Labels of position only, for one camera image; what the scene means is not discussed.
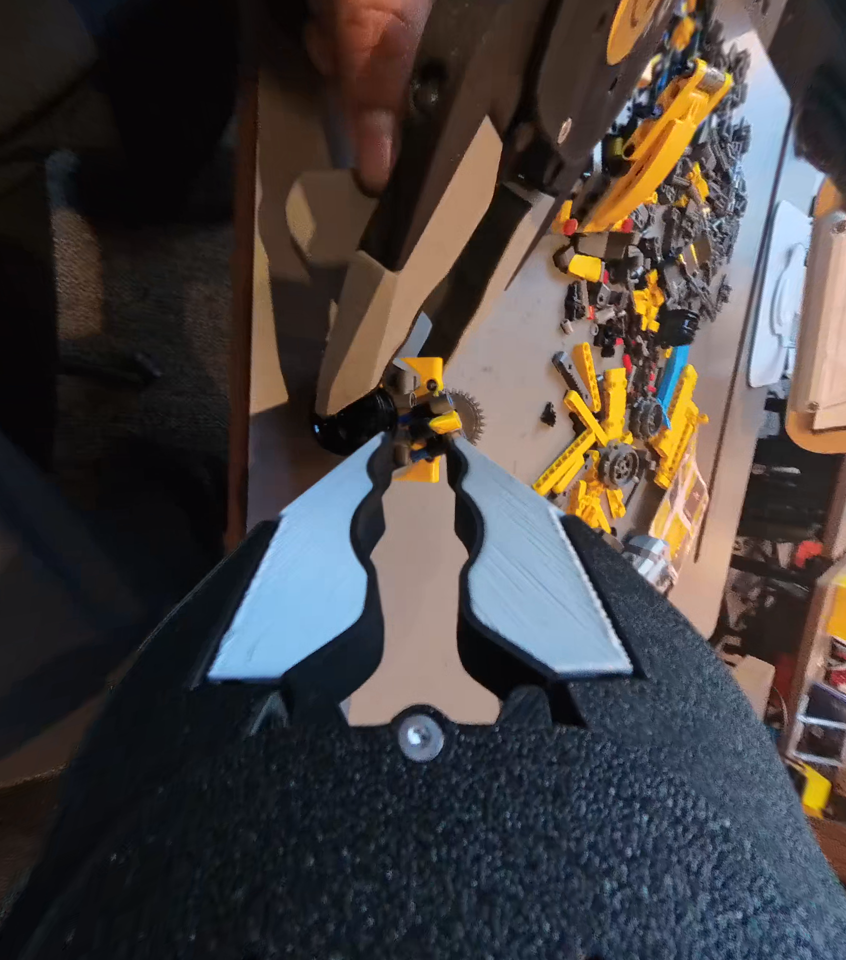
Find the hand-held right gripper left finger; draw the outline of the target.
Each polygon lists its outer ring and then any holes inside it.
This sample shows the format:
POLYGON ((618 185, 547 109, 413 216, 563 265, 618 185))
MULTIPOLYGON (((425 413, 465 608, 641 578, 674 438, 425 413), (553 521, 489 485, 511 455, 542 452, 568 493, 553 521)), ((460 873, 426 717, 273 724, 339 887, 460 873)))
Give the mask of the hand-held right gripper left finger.
POLYGON ((280 512, 209 662, 207 680, 340 705, 382 661, 372 553, 386 530, 393 441, 377 434, 280 512))

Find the light grey desk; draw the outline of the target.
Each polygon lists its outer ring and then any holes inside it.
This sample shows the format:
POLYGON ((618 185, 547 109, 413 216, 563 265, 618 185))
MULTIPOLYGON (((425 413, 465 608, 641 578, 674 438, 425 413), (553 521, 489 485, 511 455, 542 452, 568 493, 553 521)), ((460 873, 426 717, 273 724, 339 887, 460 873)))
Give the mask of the light grey desk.
MULTIPOLYGON (((695 400, 709 416, 696 458, 710 502, 669 599, 708 639, 715 631, 729 576, 735 530, 762 421, 766 390, 746 385, 742 358, 750 335, 759 235, 765 225, 783 150, 788 107, 769 65, 763 37, 777 28, 784 2, 717 2, 715 15, 729 42, 753 55, 745 116, 753 145, 745 157, 749 196, 731 261, 731 298, 715 326, 690 352, 699 379, 695 400)), ((239 134, 238 160, 253 158, 254 185, 237 189, 237 214, 254 215, 253 235, 238 229, 237 252, 251 266, 234 268, 234 293, 251 296, 235 307, 248 346, 233 358, 247 368, 246 400, 231 417, 231 473, 241 501, 231 497, 228 537, 280 513, 342 462, 312 437, 309 410, 321 350, 339 282, 333 269, 311 269, 297 249, 285 212, 305 173, 335 172, 325 107, 302 54, 270 44, 249 103, 250 134, 239 134)), ((474 394, 487 418, 477 449, 521 482, 534 480, 569 443, 569 414, 558 426, 537 421, 544 403, 561 395, 551 363, 562 343, 556 328, 565 286, 540 241, 527 255, 491 313, 449 364, 450 386, 474 394)), ((377 725, 406 707, 432 705, 453 720, 489 721, 491 699, 465 673, 456 628, 460 576, 466 561, 453 532, 455 498, 441 467, 436 484, 393 480, 382 498, 385 530, 372 554, 381 596, 381 663, 354 693, 350 720, 377 725)))

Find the small yellow grey brick assembly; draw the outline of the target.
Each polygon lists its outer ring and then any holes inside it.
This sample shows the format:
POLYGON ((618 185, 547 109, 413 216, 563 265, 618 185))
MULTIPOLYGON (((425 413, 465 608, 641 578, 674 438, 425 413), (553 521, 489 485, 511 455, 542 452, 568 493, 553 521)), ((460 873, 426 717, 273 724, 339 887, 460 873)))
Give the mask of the small yellow grey brick assembly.
POLYGON ((393 442, 395 479, 415 483, 439 482, 443 440, 463 428, 439 357, 393 361, 369 394, 337 414, 315 415, 312 424, 321 447, 342 457, 386 434, 393 442))

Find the white stand base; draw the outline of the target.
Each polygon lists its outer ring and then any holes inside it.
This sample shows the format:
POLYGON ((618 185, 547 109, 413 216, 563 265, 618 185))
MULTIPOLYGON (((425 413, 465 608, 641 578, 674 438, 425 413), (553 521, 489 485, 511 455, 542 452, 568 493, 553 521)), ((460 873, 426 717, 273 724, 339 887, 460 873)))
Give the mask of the white stand base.
POLYGON ((812 218, 788 200, 777 201, 765 257, 747 384, 769 388, 783 378, 796 354, 812 218))

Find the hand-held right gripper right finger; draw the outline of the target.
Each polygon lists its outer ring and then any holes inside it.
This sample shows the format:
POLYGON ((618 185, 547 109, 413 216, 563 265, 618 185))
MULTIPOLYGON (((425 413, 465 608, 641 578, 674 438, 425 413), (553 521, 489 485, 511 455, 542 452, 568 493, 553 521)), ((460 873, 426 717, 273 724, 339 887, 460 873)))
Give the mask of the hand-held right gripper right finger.
POLYGON ((457 648, 489 690, 630 677, 633 662, 562 513, 465 438, 447 467, 460 570, 457 648))

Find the yellow pointed panel brick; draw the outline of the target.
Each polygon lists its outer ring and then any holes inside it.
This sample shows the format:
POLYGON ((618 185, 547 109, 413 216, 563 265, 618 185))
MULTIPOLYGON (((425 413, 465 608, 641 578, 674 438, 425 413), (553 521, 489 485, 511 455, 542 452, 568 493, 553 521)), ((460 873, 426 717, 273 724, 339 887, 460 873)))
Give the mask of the yellow pointed panel brick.
POLYGON ((604 261, 590 254, 579 253, 573 246, 562 246, 552 256, 553 265, 567 277, 587 283, 605 281, 604 261))

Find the pile of loose brick parts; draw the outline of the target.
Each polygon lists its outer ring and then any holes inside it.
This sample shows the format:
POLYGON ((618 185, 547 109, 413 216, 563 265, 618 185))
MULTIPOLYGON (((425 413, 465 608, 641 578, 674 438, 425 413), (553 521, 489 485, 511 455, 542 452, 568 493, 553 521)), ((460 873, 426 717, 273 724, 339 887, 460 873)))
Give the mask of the pile of loose brick parts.
MULTIPOLYGON (((695 310, 700 326, 711 324, 728 303, 727 280, 749 198, 743 161, 752 143, 750 124, 740 113, 748 96, 751 53, 729 45, 722 25, 704 30, 693 17, 679 26, 696 29, 687 40, 677 30, 665 35, 650 59, 620 117, 606 136, 628 137, 649 117, 670 81, 702 59, 728 71, 733 86, 700 124, 670 175, 659 187, 655 203, 644 204, 615 230, 561 236, 554 251, 573 246, 580 254, 600 258, 604 282, 568 280, 561 332, 569 336, 588 325, 594 346, 604 357, 623 350, 630 359, 662 353, 657 344, 658 315, 665 306, 695 310)), ((598 145, 575 200, 590 178, 598 145)))

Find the person's left hand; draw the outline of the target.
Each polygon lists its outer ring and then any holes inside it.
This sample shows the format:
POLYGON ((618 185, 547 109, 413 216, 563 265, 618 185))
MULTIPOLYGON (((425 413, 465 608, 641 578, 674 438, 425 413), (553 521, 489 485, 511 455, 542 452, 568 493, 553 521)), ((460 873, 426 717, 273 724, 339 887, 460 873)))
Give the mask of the person's left hand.
POLYGON ((305 43, 330 83, 357 183, 378 196, 398 154, 410 78, 431 1, 308 3, 305 43))

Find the grey gear brick assembly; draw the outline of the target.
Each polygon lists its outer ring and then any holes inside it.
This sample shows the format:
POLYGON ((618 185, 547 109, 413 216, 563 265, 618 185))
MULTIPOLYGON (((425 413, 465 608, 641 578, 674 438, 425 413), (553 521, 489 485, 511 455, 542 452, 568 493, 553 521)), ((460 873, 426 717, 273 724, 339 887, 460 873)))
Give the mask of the grey gear brick assembly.
POLYGON ((394 463, 408 468, 433 462, 446 446, 446 439, 461 436, 476 445, 485 431, 484 412, 464 390, 417 389, 406 396, 408 406, 397 407, 393 428, 394 463))

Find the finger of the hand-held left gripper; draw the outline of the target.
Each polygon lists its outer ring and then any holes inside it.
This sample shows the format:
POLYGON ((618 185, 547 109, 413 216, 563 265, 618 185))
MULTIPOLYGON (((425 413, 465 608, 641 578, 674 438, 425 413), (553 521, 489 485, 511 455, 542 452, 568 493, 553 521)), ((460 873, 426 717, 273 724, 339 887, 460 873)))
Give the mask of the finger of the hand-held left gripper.
POLYGON ((509 183, 497 186, 488 210, 424 303, 430 328, 422 356, 440 358, 445 365, 452 361, 510 285, 553 204, 547 194, 509 183))
POLYGON ((350 256, 317 379, 317 414, 338 414, 379 384, 487 213, 502 150, 484 117, 403 268, 391 270, 361 248, 350 256))

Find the black brick tyre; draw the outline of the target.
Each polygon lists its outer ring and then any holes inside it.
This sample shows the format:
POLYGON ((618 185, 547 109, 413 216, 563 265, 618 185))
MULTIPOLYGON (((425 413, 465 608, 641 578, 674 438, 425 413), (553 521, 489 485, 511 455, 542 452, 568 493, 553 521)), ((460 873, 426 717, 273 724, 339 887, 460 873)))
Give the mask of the black brick tyre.
POLYGON ((696 310, 665 306, 658 315, 656 342, 661 350, 689 347, 700 330, 702 317, 696 310))

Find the partly built yellow brick vehicle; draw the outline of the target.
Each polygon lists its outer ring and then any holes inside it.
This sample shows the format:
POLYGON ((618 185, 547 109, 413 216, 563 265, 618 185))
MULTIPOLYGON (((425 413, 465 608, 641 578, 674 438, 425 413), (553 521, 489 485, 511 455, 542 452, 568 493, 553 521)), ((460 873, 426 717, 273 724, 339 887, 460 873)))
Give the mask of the partly built yellow brick vehicle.
POLYGON ((705 119, 733 87, 729 71, 697 58, 669 82, 648 117, 629 136, 607 135, 576 199, 565 200, 550 231, 570 236, 615 231, 657 192, 705 119))

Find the grey brick motor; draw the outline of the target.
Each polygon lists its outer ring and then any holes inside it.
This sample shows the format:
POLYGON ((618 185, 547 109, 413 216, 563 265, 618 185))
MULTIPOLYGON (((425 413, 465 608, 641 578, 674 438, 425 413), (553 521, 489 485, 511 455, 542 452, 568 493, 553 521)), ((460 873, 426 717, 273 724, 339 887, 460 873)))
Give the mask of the grey brick motor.
POLYGON ((667 596, 677 582, 677 570, 669 543, 651 534, 631 534, 621 555, 658 594, 667 596))

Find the person's legs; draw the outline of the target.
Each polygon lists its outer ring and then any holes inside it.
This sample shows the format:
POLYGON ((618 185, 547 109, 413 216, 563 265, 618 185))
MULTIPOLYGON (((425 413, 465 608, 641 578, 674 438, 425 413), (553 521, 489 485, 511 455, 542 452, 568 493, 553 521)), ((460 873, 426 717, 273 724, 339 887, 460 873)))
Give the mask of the person's legs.
POLYGON ((223 551, 237 2, 0 2, 0 761, 223 551))

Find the blue curved brick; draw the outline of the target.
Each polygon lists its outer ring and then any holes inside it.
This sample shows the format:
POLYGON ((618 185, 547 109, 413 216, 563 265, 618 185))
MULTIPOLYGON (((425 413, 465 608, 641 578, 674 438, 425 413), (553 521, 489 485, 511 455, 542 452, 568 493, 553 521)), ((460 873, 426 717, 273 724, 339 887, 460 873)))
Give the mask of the blue curved brick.
POLYGON ((690 344, 672 347, 659 381, 656 397, 662 409, 663 426, 666 429, 671 428, 672 425, 671 408, 681 377, 688 365, 690 351, 690 344))

